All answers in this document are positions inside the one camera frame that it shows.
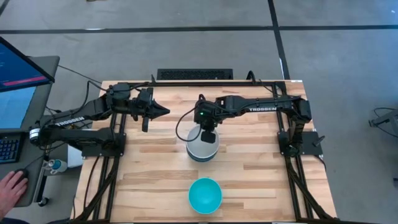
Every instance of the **monitor screen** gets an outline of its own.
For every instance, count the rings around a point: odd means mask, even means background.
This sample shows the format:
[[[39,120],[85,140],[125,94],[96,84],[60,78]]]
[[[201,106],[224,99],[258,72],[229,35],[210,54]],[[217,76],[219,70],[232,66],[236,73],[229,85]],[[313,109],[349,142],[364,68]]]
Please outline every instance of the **monitor screen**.
[[[52,81],[49,74],[0,37],[0,92]]]

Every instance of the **human hand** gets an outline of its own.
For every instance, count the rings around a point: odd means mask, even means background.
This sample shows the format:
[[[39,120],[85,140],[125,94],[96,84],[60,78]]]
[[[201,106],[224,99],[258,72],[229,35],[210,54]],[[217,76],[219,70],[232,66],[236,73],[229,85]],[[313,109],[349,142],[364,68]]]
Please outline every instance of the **human hand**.
[[[22,194],[26,191],[26,178],[19,182],[19,184],[15,185],[22,175],[22,171],[19,171],[18,173],[11,171],[0,181],[0,221],[12,208],[14,208]]]

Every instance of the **teal bowl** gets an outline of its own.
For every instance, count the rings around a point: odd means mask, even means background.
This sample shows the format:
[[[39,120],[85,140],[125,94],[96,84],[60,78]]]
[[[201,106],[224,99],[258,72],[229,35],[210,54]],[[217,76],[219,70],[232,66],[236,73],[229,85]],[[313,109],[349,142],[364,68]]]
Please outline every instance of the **teal bowl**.
[[[200,214],[211,214],[220,207],[223,193],[218,183],[210,178],[197,179],[189,188],[189,204]]]

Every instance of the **wooden table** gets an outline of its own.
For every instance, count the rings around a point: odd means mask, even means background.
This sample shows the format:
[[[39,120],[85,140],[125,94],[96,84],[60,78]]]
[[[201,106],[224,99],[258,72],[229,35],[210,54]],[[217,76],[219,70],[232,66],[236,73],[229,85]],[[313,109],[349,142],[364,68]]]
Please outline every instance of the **wooden table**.
[[[117,82],[103,82],[102,87]],[[302,82],[286,81],[286,86],[288,94],[306,98]],[[134,122],[128,117],[127,144],[120,160],[111,222],[294,221],[285,162],[277,142],[276,113],[247,113],[225,120],[217,127],[221,139],[217,155],[210,162],[195,162],[188,156],[185,142],[176,137],[175,125],[194,107],[200,93],[211,101],[225,95],[272,97],[262,86],[154,87],[156,102],[171,112],[150,121],[148,133],[141,131],[141,120]],[[137,91],[133,91],[132,96],[136,95]],[[178,133],[186,137],[195,125],[191,113],[181,122]],[[109,119],[93,123],[93,129],[108,126]],[[305,129],[312,130],[313,123]],[[335,217],[322,163],[314,156],[302,156],[302,160],[309,191]],[[88,158],[83,164],[75,198],[76,215],[82,211],[94,161],[94,157]],[[95,167],[87,202],[97,190],[101,164],[102,159]],[[197,214],[188,202],[188,189],[200,177],[215,179],[223,191],[223,203],[211,215]],[[306,217],[302,194],[297,190],[301,213]],[[107,193],[102,200],[100,218],[104,217],[106,199]]]

